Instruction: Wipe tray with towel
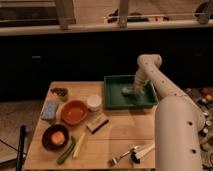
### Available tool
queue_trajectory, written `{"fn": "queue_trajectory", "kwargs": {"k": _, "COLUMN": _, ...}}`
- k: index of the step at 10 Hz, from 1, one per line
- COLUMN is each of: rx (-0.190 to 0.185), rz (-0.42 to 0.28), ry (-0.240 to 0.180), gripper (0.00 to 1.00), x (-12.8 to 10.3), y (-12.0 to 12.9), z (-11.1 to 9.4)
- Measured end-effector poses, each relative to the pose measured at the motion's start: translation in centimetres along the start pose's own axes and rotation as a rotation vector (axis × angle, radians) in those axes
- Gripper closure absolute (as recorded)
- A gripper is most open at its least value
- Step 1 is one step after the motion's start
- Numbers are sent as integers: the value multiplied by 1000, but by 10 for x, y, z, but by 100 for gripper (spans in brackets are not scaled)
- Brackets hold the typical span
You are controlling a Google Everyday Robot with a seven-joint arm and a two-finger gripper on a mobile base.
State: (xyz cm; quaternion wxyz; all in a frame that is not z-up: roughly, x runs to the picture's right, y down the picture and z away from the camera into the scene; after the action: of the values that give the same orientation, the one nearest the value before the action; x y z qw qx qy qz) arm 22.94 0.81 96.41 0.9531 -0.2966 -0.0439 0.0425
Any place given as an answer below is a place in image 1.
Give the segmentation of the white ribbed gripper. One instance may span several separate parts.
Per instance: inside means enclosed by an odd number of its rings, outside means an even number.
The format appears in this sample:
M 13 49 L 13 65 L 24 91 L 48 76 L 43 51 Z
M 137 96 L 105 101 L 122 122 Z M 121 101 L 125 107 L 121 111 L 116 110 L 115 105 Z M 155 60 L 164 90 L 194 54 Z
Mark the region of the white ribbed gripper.
M 147 84 L 147 78 L 145 73 L 138 69 L 134 78 L 134 88 L 137 94 L 141 94 L 144 91 L 144 86 Z

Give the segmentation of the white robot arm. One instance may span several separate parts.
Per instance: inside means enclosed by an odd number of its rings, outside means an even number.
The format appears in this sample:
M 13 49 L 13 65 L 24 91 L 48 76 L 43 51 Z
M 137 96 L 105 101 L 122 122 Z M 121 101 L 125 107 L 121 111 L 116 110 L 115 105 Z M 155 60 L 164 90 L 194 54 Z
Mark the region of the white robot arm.
M 202 110 L 164 75 L 158 54 L 137 59 L 134 87 L 137 92 L 150 80 L 161 97 L 155 111 L 156 171 L 203 171 L 198 132 L 205 125 Z

